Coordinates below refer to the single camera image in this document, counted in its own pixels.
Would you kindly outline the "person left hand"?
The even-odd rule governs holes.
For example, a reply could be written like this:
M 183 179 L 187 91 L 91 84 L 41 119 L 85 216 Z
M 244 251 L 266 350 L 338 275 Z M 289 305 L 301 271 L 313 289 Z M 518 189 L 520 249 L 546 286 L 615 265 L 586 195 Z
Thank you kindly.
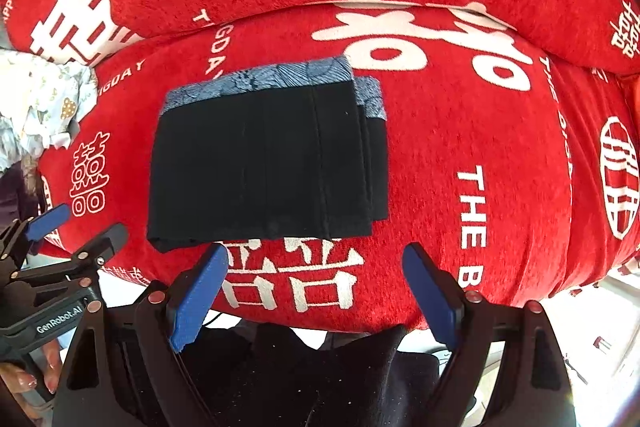
M 46 367 L 42 370 L 43 382 L 51 393 L 55 393 L 58 389 L 60 376 L 62 372 L 62 361 L 60 355 L 60 343 L 57 339 L 53 339 L 42 347 L 42 352 L 47 360 Z M 9 392 L 14 396 L 15 401 L 26 413 L 26 415 L 38 424 L 40 414 L 25 400 L 24 394 L 31 391 L 37 386 L 37 378 L 27 373 L 21 367 L 14 366 L 9 363 L 1 363 L 1 378 L 8 387 Z

